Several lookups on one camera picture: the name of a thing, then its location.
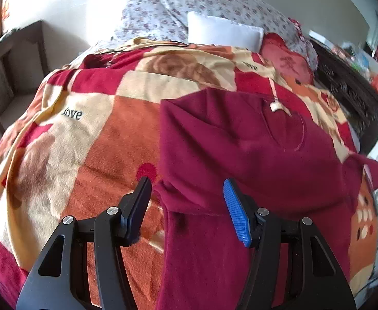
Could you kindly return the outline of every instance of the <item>white cloth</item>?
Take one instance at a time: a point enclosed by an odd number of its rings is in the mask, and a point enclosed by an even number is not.
[[[196,44],[227,45],[259,52],[264,36],[261,27],[238,24],[225,18],[188,12],[188,41]]]

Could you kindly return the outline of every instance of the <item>blue rubber pad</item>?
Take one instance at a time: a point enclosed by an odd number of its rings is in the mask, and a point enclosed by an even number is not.
[[[238,195],[228,179],[223,183],[223,197],[225,198],[238,239],[243,242],[246,248],[248,248],[252,242],[249,219],[246,217],[246,213],[243,211],[239,202]]]

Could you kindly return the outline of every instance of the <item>patchwork blanket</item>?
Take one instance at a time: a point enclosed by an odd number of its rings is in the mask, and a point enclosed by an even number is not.
[[[50,73],[0,141],[0,293],[11,306],[64,216],[96,216],[118,204],[141,176],[153,183],[162,177],[159,103],[206,87],[270,96],[275,90],[286,107],[288,99],[298,97],[299,106],[290,110],[320,125],[341,160],[353,151],[345,116],[329,92],[282,76],[246,49],[137,38],[87,55]],[[352,225],[350,284],[356,292],[371,273],[377,242],[377,217],[365,180]],[[141,240],[122,248],[140,310],[155,306],[163,239],[162,209],[153,196]],[[98,303],[92,244],[88,258],[91,298]]]

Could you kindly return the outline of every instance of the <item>metal bolt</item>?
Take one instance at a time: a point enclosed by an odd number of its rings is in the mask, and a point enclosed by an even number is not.
[[[312,225],[312,219],[309,218],[308,216],[304,216],[302,218],[302,222],[305,224],[305,225]]]
[[[267,216],[269,214],[269,210],[265,209],[264,207],[258,208],[258,214],[261,216]]]
[[[65,225],[68,225],[72,223],[74,218],[72,216],[65,216],[64,219],[62,220],[62,223]]]
[[[116,214],[118,211],[119,211],[118,207],[112,206],[107,209],[107,214]]]

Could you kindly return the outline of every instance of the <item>wall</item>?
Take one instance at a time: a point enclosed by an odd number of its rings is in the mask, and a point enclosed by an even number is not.
[[[10,0],[8,28],[43,19],[51,68],[74,59],[96,41],[110,37],[127,0]],[[363,42],[368,24],[351,0],[264,0],[286,16],[331,41]]]

